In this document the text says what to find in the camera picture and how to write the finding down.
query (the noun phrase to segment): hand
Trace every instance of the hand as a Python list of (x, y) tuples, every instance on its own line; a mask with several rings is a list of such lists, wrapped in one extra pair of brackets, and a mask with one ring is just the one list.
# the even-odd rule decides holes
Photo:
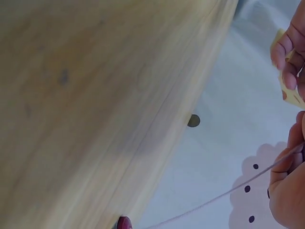
[[(287, 148), (276, 161), (304, 141), (305, 112), (300, 112), (291, 127)], [(271, 170), (270, 210), (275, 220), (289, 229), (305, 228), (305, 163), (303, 154), (289, 156)]]
[[(286, 56), (294, 49), (289, 61)], [(290, 90), (296, 87), (300, 96), (305, 99), (305, 0), (302, 0), (293, 16), (290, 26), (271, 50), (272, 63), (283, 71), (283, 81)]]

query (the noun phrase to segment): thread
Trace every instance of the thread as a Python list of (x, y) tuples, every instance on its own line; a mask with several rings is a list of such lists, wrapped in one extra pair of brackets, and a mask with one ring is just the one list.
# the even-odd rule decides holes
[(282, 163), (283, 161), (285, 161), (285, 160), (286, 160), (289, 156), (291, 156), (292, 154), (294, 154), (294, 153), (299, 153), (300, 151), (297, 151), (297, 149), (300, 148), (300, 147), (302, 147), (302, 146), (304, 146), (304, 144), (305, 144), (305, 142), (299, 144), (298, 146), (296, 146), (295, 148), (293, 148), (292, 150), (290, 150), (289, 153), (288, 153), (287, 155), (285, 155), (284, 157), (282, 157), (280, 160), (278, 160), (277, 162), (274, 162), (271, 166), (267, 167), (267, 168), (264, 169), (262, 172), (258, 173), (257, 175), (255, 175), (255, 176), (252, 177), (251, 179), (249, 179), (249, 180), (247, 180), (247, 181), (245, 181), (245, 182), (243, 182), (243, 183), (237, 185), (236, 187), (230, 189), (229, 191), (227, 191), (227, 192), (225, 192), (225, 193), (223, 193), (223, 194), (221, 194), (221, 195), (219, 195), (219, 196), (217, 196), (217, 197), (215, 197), (215, 198), (213, 198), (213, 199), (211, 199), (211, 200), (209, 200), (209, 201), (203, 203), (202, 205), (199, 205), (198, 207), (193, 208), (193, 209), (191, 209), (191, 210), (189, 210), (189, 211), (187, 211), (187, 212), (185, 212), (185, 213), (183, 213), (183, 214), (181, 214), (181, 215), (175, 216), (175, 217), (170, 218), (170, 219), (167, 219), (167, 220), (165, 220), (165, 221), (163, 221), (163, 222), (161, 222), (161, 223), (158, 223), (158, 224), (155, 224), (155, 225), (149, 226), (149, 227), (147, 227), (147, 228), (143, 228), (143, 229), (156, 229), (156, 228), (159, 228), (159, 227), (164, 226), (164, 225), (166, 225), (166, 224), (169, 224), (169, 223), (171, 223), (171, 222), (174, 222), (174, 221), (176, 221), (176, 220), (179, 220), (179, 219), (181, 219), (181, 218), (183, 218), (183, 217), (186, 217), (186, 216), (188, 216), (188, 215), (190, 215), (190, 214), (192, 214), (192, 213), (194, 213), (194, 212), (197, 212), (198, 210), (202, 209), (203, 207), (206, 207), (207, 205), (209, 205), (209, 204), (211, 204), (211, 203), (213, 203), (213, 202), (215, 202), (215, 201), (221, 199), (222, 197), (225, 197), (226, 195), (229, 195), (230, 193), (234, 192), (235, 190), (237, 190), (237, 189), (243, 187), (244, 185), (250, 183), (251, 181), (253, 181), (253, 180), (259, 178), (262, 174), (268, 172), (268, 171), (269, 171), (270, 169), (272, 169), (273, 167), (275, 167), (275, 166), (277, 166), (278, 164), (280, 164), (280, 163)]

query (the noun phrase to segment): red button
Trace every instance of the red button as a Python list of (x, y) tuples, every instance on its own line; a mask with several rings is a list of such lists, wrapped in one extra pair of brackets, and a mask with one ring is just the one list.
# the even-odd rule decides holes
[(121, 216), (117, 223), (117, 229), (132, 229), (132, 222), (127, 216)]

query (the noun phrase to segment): white cloth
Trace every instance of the white cloth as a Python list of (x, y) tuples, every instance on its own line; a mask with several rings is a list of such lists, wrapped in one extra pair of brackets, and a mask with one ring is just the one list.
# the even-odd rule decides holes
[[(298, 3), (299, 0), (240, 2), (194, 111), (201, 123), (187, 128), (136, 229), (159, 223), (224, 193), (266, 168), (285, 146), (276, 144), (286, 141), (300, 109), (282, 100), (279, 72), (271, 65), (269, 48), (277, 30), (288, 27)], [(254, 163), (260, 166), (258, 170), (253, 169)], [(268, 175), (263, 176), (251, 184), (248, 193), (238, 190), (161, 229), (282, 229), (268, 208), (268, 179)]]

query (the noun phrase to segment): light wood surface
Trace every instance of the light wood surface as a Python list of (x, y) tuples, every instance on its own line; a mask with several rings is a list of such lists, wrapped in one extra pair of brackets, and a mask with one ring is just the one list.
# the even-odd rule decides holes
[(0, 228), (136, 222), (236, 4), (2, 0)]

